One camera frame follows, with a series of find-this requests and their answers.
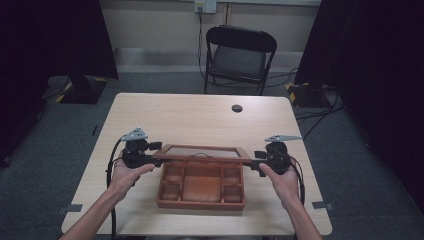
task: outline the right hand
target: right hand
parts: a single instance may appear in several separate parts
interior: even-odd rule
[[[259,164],[259,167],[271,179],[272,186],[284,209],[287,210],[289,203],[300,201],[298,177],[293,167],[289,167],[283,175],[276,174],[272,168],[264,163]]]

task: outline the black folding chair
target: black folding chair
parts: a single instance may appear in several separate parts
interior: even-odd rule
[[[256,84],[262,95],[277,50],[268,33],[229,25],[212,27],[206,33],[208,47],[204,93],[208,76]]]

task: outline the person's hand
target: person's hand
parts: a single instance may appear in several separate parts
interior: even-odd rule
[[[289,167],[283,175],[276,174],[272,168],[264,163],[259,164],[259,167],[271,179],[272,186],[284,209],[287,210],[289,202],[300,201],[298,177],[293,167]]]
[[[131,169],[125,165],[121,157],[122,152],[113,167],[112,181],[109,186],[109,189],[116,191],[119,196],[119,201],[125,198],[128,190],[130,190],[134,183],[140,179],[142,174],[152,171],[155,168],[155,165],[150,163],[139,168]]]

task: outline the metal bracket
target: metal bracket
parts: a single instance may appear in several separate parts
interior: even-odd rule
[[[132,130],[131,132],[129,132],[128,134],[125,134],[125,136],[123,136],[121,140],[127,142],[127,141],[147,139],[148,137],[149,136],[147,136],[147,134],[140,127],[138,127]]]
[[[287,136],[287,135],[279,135],[275,134],[271,137],[265,138],[265,142],[284,142],[284,141],[292,141],[292,140],[300,140],[302,136]]]

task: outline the chair seat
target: chair seat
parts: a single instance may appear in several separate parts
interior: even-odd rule
[[[210,72],[259,81],[264,74],[265,60],[266,55],[262,52],[218,46],[210,65]]]

